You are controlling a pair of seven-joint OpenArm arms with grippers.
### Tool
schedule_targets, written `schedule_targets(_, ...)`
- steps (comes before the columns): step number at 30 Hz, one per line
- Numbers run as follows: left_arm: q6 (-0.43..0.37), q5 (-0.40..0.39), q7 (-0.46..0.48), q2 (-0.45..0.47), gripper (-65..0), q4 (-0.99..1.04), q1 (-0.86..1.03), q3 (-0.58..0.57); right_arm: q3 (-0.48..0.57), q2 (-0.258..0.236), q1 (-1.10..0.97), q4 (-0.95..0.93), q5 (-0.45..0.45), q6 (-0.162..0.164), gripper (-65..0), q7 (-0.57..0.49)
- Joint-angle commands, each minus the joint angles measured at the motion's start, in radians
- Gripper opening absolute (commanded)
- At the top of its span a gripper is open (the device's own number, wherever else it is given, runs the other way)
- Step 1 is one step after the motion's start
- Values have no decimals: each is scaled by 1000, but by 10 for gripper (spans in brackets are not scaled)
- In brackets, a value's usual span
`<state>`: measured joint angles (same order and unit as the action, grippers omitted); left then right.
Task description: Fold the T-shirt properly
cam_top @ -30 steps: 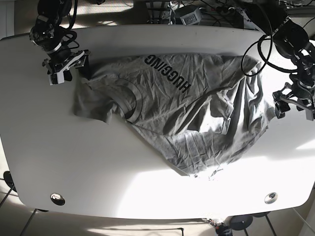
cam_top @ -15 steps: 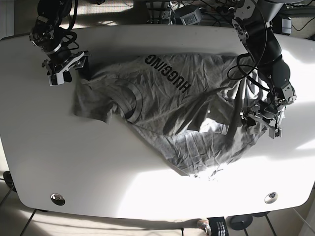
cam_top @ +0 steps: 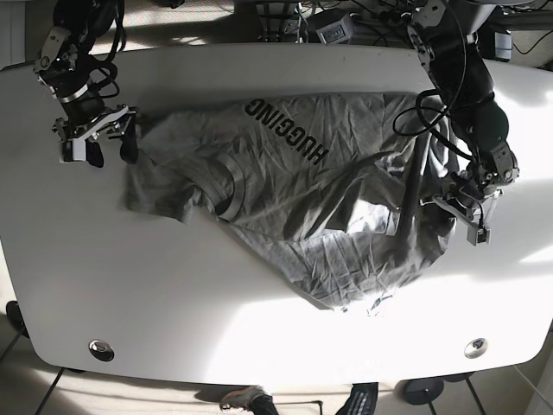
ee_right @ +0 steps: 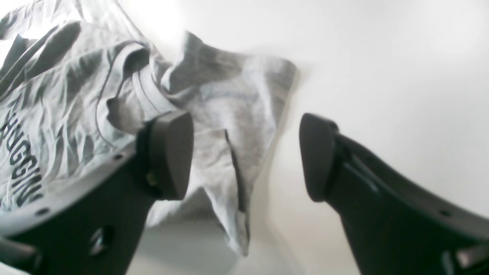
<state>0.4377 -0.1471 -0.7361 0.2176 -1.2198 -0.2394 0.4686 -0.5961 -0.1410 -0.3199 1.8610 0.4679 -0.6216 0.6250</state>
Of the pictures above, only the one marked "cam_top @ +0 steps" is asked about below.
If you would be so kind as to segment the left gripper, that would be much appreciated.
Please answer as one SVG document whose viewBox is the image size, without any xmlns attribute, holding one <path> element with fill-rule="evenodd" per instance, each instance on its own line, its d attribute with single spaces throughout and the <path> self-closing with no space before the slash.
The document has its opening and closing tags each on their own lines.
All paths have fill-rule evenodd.
<svg viewBox="0 0 553 415">
<path fill-rule="evenodd" d="M 501 189 L 493 183 L 478 182 L 466 172 L 450 173 L 443 177 L 440 192 L 422 198 L 420 205 L 434 204 L 453 215 L 467 227 L 467 241 L 473 246 L 488 244 L 491 240 L 489 220 L 501 196 Z"/>
</svg>

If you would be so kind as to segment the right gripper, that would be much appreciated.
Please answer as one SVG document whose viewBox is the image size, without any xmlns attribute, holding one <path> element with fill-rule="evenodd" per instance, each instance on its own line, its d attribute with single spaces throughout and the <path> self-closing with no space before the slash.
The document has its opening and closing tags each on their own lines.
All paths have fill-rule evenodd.
<svg viewBox="0 0 553 415">
<path fill-rule="evenodd" d="M 104 167 L 104 156 L 99 138 L 118 139 L 120 158 L 128 164 L 136 164 L 137 147 L 137 107 L 119 105 L 115 110 L 106 109 L 92 122 L 83 125 L 72 124 L 64 118 L 57 118 L 52 131 L 57 133 L 61 163 L 87 162 L 95 168 Z"/>
</svg>

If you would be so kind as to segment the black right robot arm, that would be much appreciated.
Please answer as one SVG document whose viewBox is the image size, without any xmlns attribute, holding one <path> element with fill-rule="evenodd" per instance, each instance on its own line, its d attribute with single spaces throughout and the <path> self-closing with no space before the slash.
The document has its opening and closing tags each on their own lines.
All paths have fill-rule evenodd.
<svg viewBox="0 0 553 415">
<path fill-rule="evenodd" d="M 136 163 L 138 109 L 105 104 L 120 94 L 113 61 L 126 46 L 124 2 L 59 1 L 53 19 L 34 72 L 67 115 L 53 125 L 60 160 L 101 168 L 105 160 L 98 138 L 107 137 L 121 142 L 124 162 Z"/>
</svg>

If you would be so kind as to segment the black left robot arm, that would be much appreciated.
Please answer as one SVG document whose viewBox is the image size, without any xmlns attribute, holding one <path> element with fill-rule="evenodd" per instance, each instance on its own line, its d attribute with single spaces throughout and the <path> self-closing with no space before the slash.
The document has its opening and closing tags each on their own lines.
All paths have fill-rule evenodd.
<svg viewBox="0 0 553 415">
<path fill-rule="evenodd" d="M 492 14 L 494 3 L 428 1 L 413 13 L 408 35 L 423 68 L 449 116 L 452 134 L 467 146 L 462 152 L 436 129 L 424 126 L 444 146 L 468 160 L 460 172 L 447 174 L 440 208 L 467 226 L 467 239 L 477 246 L 490 239 L 487 221 L 501 189 L 515 182 L 518 161 L 507 143 L 509 121 L 495 101 L 494 85 L 477 46 L 476 31 Z"/>
</svg>

